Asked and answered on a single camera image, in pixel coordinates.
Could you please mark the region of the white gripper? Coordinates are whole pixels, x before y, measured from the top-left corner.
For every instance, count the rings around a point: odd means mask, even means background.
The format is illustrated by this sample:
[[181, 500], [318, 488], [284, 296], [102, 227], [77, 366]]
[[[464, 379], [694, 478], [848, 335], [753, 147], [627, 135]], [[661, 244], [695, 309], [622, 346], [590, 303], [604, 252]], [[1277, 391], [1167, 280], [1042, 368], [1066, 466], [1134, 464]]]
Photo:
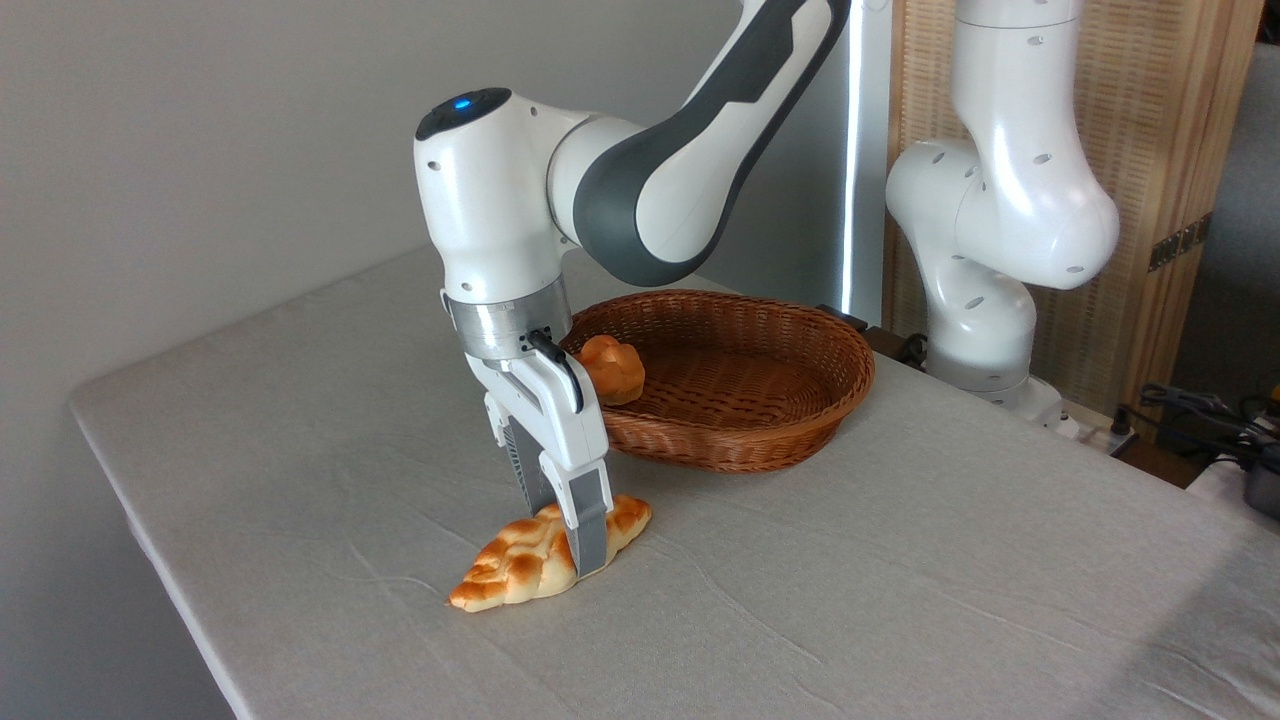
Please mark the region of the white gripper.
[[557, 503], [579, 578], [602, 570], [614, 505], [603, 459], [609, 441], [586, 372], [570, 357], [557, 364], [538, 352], [498, 364], [465, 359], [486, 389], [495, 442], [506, 448], [530, 514]]

